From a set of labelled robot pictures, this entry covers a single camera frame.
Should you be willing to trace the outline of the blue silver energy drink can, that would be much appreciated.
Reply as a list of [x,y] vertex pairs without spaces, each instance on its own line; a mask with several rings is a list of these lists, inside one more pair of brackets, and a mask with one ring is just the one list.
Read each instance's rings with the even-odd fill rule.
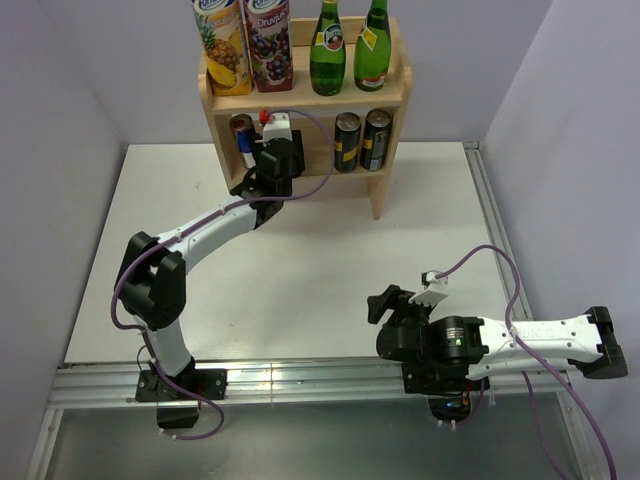
[[248,114],[238,114],[230,119],[230,127],[234,133],[238,150],[241,153],[245,168],[250,170],[255,166],[252,141],[256,134],[254,122]]

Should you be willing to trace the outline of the black gold can front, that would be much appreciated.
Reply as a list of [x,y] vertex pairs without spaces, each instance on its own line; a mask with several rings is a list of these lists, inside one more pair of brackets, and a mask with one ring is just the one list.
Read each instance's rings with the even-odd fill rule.
[[352,172],[358,165],[361,135],[360,117],[353,112],[340,113],[334,124],[334,167],[340,173]]

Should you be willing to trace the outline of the black gold can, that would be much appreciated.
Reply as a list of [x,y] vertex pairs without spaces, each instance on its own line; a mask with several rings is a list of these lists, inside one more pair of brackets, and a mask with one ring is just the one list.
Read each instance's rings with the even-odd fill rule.
[[373,109],[367,114],[360,153],[360,165],[364,169],[377,171],[384,165],[392,121],[392,115],[386,110]]
[[353,112],[340,113],[334,124],[334,167],[340,173],[352,172],[358,165],[361,135],[360,117]]

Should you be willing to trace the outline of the small round green bottle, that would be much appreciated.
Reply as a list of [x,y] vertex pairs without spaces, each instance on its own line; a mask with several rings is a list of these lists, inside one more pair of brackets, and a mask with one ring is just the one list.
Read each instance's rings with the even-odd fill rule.
[[346,70],[344,33],[337,1],[323,1],[312,35],[309,73],[311,86],[321,96],[340,92]]

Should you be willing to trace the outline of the tall green glass bottle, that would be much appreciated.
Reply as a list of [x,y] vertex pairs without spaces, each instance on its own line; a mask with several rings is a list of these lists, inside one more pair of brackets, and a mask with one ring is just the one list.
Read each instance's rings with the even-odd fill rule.
[[353,70],[357,88],[374,92],[383,87],[391,50],[387,0],[373,0],[355,47]]

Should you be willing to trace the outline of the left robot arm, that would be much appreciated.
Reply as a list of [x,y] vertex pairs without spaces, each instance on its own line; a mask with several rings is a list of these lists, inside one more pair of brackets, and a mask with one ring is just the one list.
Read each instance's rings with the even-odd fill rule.
[[152,358],[159,388],[172,399],[198,389],[195,359],[179,322],[186,306],[188,273],[230,240],[258,229],[293,193],[292,180],[305,169],[302,134],[265,139],[254,150],[255,166],[219,207],[159,236],[144,231],[127,245],[114,286],[113,303],[135,319]]

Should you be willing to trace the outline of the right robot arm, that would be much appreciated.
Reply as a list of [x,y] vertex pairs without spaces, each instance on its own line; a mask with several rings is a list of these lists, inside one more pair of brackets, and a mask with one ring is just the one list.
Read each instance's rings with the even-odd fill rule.
[[588,379],[628,374],[605,307],[569,319],[512,325],[482,316],[431,319],[447,296],[446,285],[431,282],[421,292],[390,285],[367,299],[367,320],[381,327],[376,351],[380,358],[400,363],[408,392],[477,390],[489,376],[546,366],[576,369]]

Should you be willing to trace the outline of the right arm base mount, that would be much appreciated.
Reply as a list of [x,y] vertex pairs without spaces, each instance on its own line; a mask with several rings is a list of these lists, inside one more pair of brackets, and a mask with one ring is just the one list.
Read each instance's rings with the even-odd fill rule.
[[442,422],[459,423],[472,413],[471,394],[485,392],[490,387],[487,377],[469,380],[464,375],[446,378],[441,371],[419,363],[401,364],[406,394],[427,397],[431,414]]

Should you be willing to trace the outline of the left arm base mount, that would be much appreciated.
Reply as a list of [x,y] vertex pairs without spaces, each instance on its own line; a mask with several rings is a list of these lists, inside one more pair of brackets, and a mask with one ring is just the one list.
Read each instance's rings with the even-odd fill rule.
[[150,367],[140,372],[134,399],[137,403],[156,405],[156,421],[161,429],[187,430],[199,420],[204,399],[224,399],[227,380],[226,369],[195,369],[176,390]]

